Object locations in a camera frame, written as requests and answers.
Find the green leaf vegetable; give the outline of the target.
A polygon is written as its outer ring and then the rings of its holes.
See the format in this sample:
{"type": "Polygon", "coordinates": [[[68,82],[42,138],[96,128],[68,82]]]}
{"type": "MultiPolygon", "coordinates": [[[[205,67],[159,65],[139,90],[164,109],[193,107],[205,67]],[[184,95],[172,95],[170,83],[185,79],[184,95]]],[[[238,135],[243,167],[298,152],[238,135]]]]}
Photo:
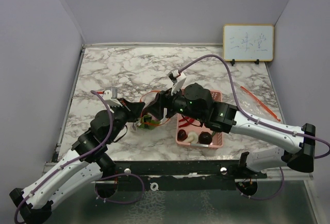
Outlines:
{"type": "Polygon", "coordinates": [[[153,119],[153,116],[147,114],[140,118],[140,120],[137,123],[137,128],[143,130],[154,130],[159,125],[160,125],[159,120],[153,119]]]}

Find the clear orange-zip bag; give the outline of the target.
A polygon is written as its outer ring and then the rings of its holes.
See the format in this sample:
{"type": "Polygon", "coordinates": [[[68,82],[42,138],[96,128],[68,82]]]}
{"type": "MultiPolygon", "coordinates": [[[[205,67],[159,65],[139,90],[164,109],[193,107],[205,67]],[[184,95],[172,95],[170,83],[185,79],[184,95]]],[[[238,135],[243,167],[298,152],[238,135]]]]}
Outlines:
{"type": "Polygon", "coordinates": [[[277,123],[281,122],[281,119],[268,106],[245,87],[241,86],[236,89],[236,94],[244,111],[277,123]]]}
{"type": "MultiPolygon", "coordinates": [[[[139,101],[145,102],[147,105],[154,99],[156,94],[159,92],[160,90],[151,90],[149,92],[146,92],[140,97],[139,101]]],[[[166,118],[165,116],[162,119],[157,119],[154,115],[147,113],[143,114],[137,122],[133,123],[132,125],[129,125],[128,128],[132,132],[137,132],[138,129],[153,130],[159,126],[167,124],[170,120],[170,118],[166,118]]]]}

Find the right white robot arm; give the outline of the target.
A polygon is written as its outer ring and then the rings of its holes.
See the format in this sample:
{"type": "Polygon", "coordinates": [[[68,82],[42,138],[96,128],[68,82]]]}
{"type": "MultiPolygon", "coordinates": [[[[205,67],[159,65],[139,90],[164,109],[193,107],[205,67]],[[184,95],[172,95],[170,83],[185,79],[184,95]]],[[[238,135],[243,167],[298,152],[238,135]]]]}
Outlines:
{"type": "Polygon", "coordinates": [[[242,178],[282,166],[302,173],[314,170],[313,125],[286,126],[253,114],[243,114],[237,106],[215,101],[211,92],[197,83],[176,93],[171,89],[157,93],[143,113],[150,113],[156,119],[181,114],[199,121],[211,131],[246,135],[274,145],[268,150],[241,155],[237,173],[242,178]]]}

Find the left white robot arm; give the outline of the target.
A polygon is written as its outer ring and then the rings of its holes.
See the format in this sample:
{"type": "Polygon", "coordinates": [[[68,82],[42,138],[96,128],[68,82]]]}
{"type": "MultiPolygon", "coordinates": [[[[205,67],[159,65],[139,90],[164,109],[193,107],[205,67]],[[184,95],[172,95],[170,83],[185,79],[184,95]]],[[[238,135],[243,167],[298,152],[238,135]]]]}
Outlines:
{"type": "Polygon", "coordinates": [[[30,186],[10,192],[16,206],[15,223],[19,223],[19,216],[22,223],[45,223],[66,197],[94,180],[108,180],[116,174],[107,146],[118,140],[127,123],[139,119],[145,103],[124,98],[102,102],[105,109],[95,115],[88,130],[53,168],[30,186]]]}

